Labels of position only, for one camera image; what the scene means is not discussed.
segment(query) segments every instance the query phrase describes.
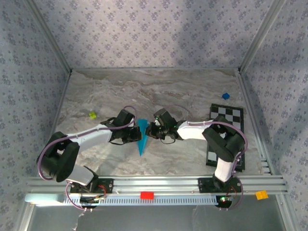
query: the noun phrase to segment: wall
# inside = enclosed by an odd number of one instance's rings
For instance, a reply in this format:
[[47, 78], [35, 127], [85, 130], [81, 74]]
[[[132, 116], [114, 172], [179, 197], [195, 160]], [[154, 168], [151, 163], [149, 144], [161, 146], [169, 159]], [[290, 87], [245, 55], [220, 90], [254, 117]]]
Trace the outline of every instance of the wall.
[[246, 79], [273, 163], [308, 230], [308, 3], [287, 1]]
[[71, 68], [237, 67], [266, 0], [36, 0]]
[[23, 2], [0, 0], [0, 8], [0, 230], [10, 231], [67, 75]]

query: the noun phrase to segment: checkerboard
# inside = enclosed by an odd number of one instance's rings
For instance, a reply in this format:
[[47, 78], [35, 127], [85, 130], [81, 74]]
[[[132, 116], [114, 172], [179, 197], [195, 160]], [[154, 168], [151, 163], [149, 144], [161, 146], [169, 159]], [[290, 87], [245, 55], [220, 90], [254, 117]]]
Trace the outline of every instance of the checkerboard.
[[[217, 116], [223, 116], [230, 121], [234, 126], [244, 132], [244, 110], [240, 107], [230, 107], [219, 104], [212, 104], [210, 108], [210, 119], [215, 119]], [[206, 165], [217, 166], [218, 157], [212, 148], [207, 146]], [[240, 157], [240, 161], [235, 168], [236, 171], [242, 172], [245, 170], [245, 154]]]

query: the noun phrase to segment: marble floor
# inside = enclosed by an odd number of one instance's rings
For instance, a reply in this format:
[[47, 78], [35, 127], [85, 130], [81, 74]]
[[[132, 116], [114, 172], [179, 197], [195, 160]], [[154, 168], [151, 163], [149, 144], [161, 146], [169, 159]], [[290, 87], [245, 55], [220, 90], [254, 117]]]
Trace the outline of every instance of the marble floor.
[[[222, 99], [227, 92], [231, 97]], [[56, 131], [75, 133], [117, 116], [126, 105], [134, 105], [138, 118], [154, 121], [153, 113], [164, 106], [180, 104], [169, 112], [176, 120], [208, 120], [212, 103], [244, 108], [245, 134], [249, 145], [246, 171], [262, 174], [260, 155], [243, 93], [232, 72], [216, 70], [100, 70], [73, 72], [64, 97]], [[96, 119], [89, 112], [96, 113]], [[206, 141], [186, 140], [164, 145], [148, 138], [142, 156], [136, 143], [123, 146], [101, 144], [80, 153], [77, 164], [86, 165], [99, 175], [212, 175], [206, 166]]]

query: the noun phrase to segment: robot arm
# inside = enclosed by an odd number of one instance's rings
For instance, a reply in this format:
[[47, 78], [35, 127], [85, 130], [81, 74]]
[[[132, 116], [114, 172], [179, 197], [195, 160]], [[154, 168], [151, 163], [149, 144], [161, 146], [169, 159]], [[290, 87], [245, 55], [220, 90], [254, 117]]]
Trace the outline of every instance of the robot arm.
[[62, 139], [47, 149], [41, 159], [41, 169], [48, 173], [57, 182], [69, 180], [92, 190], [97, 175], [87, 167], [75, 165], [77, 155], [95, 145], [108, 143], [115, 139], [121, 139], [123, 144], [141, 140], [141, 132], [135, 123], [124, 127], [134, 120], [134, 115], [123, 109], [117, 117], [101, 122], [94, 128], [86, 131], [63, 134], [56, 132], [52, 135], [47, 145]]
[[224, 117], [218, 116], [215, 120], [206, 122], [177, 122], [166, 109], [161, 109], [154, 114], [155, 122], [150, 123], [146, 135], [164, 140], [166, 136], [174, 140], [199, 139], [205, 140], [218, 156], [218, 164], [214, 178], [218, 184], [226, 183], [232, 177], [232, 169], [239, 152], [244, 149], [243, 137], [234, 129], [214, 124], [229, 123]]

